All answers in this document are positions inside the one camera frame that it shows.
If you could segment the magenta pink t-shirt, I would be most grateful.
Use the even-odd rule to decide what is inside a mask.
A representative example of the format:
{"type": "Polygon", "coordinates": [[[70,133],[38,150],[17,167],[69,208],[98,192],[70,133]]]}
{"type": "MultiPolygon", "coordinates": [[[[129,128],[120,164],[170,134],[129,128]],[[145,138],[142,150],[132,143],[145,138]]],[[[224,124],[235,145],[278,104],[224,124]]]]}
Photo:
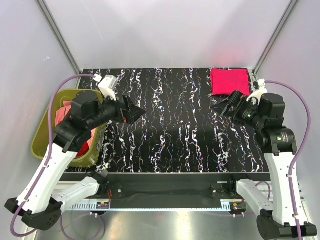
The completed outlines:
{"type": "Polygon", "coordinates": [[[239,91],[250,95],[249,73],[247,69],[218,69],[210,71],[211,91],[214,96],[231,95],[239,91]]]}

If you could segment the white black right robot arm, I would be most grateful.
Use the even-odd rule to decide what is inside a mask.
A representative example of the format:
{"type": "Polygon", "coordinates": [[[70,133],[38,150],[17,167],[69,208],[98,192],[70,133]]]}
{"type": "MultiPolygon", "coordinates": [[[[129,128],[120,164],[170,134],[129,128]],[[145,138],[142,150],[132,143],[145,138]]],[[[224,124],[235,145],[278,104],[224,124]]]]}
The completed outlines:
{"type": "Polygon", "coordinates": [[[235,90],[211,108],[221,117],[256,132],[269,169],[273,200],[268,200],[248,178],[233,179],[227,192],[232,198],[242,197],[250,206],[260,236],[264,240],[316,236],[317,227],[309,222],[302,206],[296,165],[292,162],[298,147],[293,131],[283,125],[283,97],[274,93],[246,96],[235,90]]]}

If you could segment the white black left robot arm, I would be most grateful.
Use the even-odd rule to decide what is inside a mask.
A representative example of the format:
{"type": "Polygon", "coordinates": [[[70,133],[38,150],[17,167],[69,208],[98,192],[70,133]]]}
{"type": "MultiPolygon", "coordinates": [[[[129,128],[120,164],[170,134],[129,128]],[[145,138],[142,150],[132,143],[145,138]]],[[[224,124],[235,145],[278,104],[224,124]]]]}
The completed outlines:
{"type": "Polygon", "coordinates": [[[4,206],[14,215],[13,219],[20,216],[28,227],[47,231],[81,200],[92,196],[103,198],[108,193],[105,173],[89,173],[61,193],[54,193],[54,189],[67,166],[92,137],[93,129],[109,121],[132,125],[145,113],[128,95],[122,101],[109,96],[99,101],[91,90],[79,92],[63,121],[49,132],[47,152],[28,186],[17,198],[6,201],[4,206]]]}

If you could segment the light pink shirt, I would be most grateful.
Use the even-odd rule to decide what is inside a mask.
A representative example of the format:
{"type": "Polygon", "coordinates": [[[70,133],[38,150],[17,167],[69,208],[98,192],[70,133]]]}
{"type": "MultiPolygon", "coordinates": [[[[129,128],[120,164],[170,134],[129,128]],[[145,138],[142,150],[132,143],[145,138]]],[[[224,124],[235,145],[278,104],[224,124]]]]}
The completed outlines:
{"type": "Polygon", "coordinates": [[[92,150],[98,150],[99,149],[99,130],[97,128],[93,129],[91,131],[92,137],[90,139],[90,149],[92,150]]]}

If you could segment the red folded shirt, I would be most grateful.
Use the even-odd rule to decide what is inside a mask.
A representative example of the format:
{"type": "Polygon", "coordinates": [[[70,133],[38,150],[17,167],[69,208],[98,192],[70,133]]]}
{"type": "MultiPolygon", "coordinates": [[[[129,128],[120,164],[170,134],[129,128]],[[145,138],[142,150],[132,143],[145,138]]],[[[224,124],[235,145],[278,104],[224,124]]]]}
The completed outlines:
{"type": "Polygon", "coordinates": [[[90,150],[91,145],[92,145],[91,140],[88,140],[87,142],[85,142],[81,150],[77,153],[76,159],[83,157],[90,150]]]}

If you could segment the salmon pink shirt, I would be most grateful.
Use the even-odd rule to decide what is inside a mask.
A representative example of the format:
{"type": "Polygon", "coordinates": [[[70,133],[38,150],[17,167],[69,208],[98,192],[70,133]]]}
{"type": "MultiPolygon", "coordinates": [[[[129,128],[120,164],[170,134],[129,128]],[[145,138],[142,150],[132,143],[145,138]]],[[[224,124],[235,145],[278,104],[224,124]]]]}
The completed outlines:
{"type": "Polygon", "coordinates": [[[70,109],[72,108],[72,102],[71,101],[64,101],[63,102],[63,107],[58,109],[55,113],[55,126],[60,124],[65,116],[69,113],[70,109]]]}

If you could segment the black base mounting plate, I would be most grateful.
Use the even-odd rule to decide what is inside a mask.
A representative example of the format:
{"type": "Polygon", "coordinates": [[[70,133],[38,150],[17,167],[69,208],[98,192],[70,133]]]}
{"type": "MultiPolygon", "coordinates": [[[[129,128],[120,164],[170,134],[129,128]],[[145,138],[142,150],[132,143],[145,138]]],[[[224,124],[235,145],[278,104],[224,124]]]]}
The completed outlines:
{"type": "Polygon", "coordinates": [[[120,201],[124,203],[193,203],[209,205],[213,201],[240,202],[237,180],[270,181],[268,172],[240,173],[110,173],[94,178],[80,173],[63,175],[72,185],[56,191],[63,210],[81,201],[120,201]]]}

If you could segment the olive green plastic bin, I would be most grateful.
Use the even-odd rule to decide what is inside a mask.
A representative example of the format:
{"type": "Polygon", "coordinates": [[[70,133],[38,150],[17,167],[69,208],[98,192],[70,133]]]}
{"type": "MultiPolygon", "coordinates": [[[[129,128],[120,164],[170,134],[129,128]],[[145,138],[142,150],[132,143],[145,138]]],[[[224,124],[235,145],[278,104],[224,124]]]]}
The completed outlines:
{"type": "MultiPolygon", "coordinates": [[[[55,119],[56,119],[56,111],[64,106],[63,102],[72,101],[80,92],[84,92],[84,89],[64,89],[58,92],[54,98],[52,104],[51,111],[51,128],[55,129],[55,119]]],[[[49,121],[48,121],[48,113],[46,110],[43,118],[37,128],[37,131],[34,135],[31,144],[31,153],[39,160],[42,160],[46,154],[48,145],[49,145],[49,121]]],[[[80,158],[75,158],[69,164],[70,167],[74,168],[90,168],[94,166],[99,158],[100,150],[103,145],[106,125],[98,127],[99,130],[99,145],[98,150],[89,149],[89,151],[80,158]]]]}

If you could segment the aluminium right frame post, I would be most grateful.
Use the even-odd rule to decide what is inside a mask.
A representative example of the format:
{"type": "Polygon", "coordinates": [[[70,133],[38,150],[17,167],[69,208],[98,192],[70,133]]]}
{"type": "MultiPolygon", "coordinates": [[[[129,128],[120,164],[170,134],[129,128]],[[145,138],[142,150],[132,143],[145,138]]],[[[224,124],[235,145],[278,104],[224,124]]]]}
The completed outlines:
{"type": "Polygon", "coordinates": [[[261,56],[259,57],[256,65],[252,69],[252,73],[254,76],[257,76],[260,69],[262,68],[264,62],[266,61],[269,53],[271,52],[273,46],[275,45],[276,41],[278,40],[279,36],[281,35],[282,31],[284,30],[287,22],[289,21],[291,15],[294,13],[296,7],[300,3],[300,0],[290,0],[284,13],[282,14],[277,26],[275,27],[269,41],[267,42],[261,56]]]}

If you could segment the aluminium frame post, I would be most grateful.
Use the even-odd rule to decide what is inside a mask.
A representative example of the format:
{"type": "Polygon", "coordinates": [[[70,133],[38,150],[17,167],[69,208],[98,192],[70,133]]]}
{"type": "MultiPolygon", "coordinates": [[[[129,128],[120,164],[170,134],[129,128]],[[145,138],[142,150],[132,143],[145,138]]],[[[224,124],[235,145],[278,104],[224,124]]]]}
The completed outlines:
{"type": "Polygon", "coordinates": [[[37,6],[39,7],[42,15],[44,16],[48,26],[50,27],[55,39],[57,40],[64,56],[66,57],[68,63],[70,64],[72,70],[76,73],[79,74],[82,72],[81,68],[76,62],[76,59],[74,58],[73,54],[71,53],[70,48],[68,47],[54,17],[53,14],[51,13],[47,3],[45,0],[35,0],[37,6]]]}
{"type": "Polygon", "coordinates": [[[257,76],[260,69],[262,68],[264,62],[266,61],[269,53],[271,52],[273,46],[275,45],[276,41],[278,40],[279,36],[281,35],[282,31],[284,30],[287,22],[289,21],[291,15],[294,13],[296,7],[300,3],[300,0],[290,0],[284,13],[282,14],[277,26],[275,27],[269,41],[267,42],[261,56],[259,57],[256,65],[252,69],[252,73],[254,76],[257,76]]]}

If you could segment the aluminium left frame post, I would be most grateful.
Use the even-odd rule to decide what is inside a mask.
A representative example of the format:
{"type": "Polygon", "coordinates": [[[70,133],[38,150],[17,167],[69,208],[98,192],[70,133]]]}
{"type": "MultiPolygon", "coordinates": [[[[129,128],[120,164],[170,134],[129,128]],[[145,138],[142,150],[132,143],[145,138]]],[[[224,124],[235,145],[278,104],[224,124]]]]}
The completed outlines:
{"type": "Polygon", "coordinates": [[[73,54],[71,53],[70,48],[68,47],[54,17],[53,14],[51,13],[47,3],[45,0],[35,0],[37,6],[39,7],[42,15],[44,16],[48,26],[50,27],[55,39],[57,40],[64,56],[66,57],[68,63],[70,64],[72,70],[76,73],[79,74],[82,72],[81,68],[76,62],[76,59],[74,58],[73,54]]]}

